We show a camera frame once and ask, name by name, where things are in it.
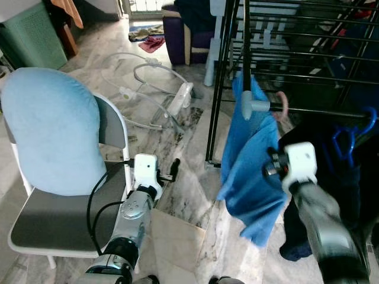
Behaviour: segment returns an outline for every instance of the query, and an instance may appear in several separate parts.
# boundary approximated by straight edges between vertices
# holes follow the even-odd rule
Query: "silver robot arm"
[[[171,166],[170,175],[159,175],[158,160],[154,155],[138,154],[134,159],[134,190],[120,205],[110,242],[76,284],[131,284],[139,258],[139,248],[146,227],[150,224],[151,209],[162,195],[162,181],[174,182],[179,159]],[[140,284],[159,284],[149,276]]]
[[[362,251],[343,225],[338,203],[317,185],[313,145],[289,145],[284,154],[272,157],[275,170],[284,169],[283,190],[292,193],[324,283],[370,283]]]

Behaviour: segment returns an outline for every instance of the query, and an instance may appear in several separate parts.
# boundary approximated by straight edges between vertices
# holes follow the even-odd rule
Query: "green laundry basket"
[[[5,41],[0,41],[0,46],[12,62],[52,69],[59,69],[67,62],[43,3],[3,22],[0,34]]]

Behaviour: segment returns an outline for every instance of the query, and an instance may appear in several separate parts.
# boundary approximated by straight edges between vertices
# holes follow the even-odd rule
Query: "door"
[[[162,18],[163,0],[122,0],[123,10],[131,19]]]

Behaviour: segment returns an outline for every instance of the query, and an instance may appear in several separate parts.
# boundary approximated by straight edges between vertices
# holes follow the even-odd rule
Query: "blue cushion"
[[[22,68],[5,83],[1,104],[28,181],[58,195],[90,194],[105,173],[92,93],[62,72]]]

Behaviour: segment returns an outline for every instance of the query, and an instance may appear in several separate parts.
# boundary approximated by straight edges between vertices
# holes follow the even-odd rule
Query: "purple chair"
[[[183,23],[174,0],[163,2],[162,15],[166,47],[171,63],[173,65],[205,63],[214,31],[191,33]]]

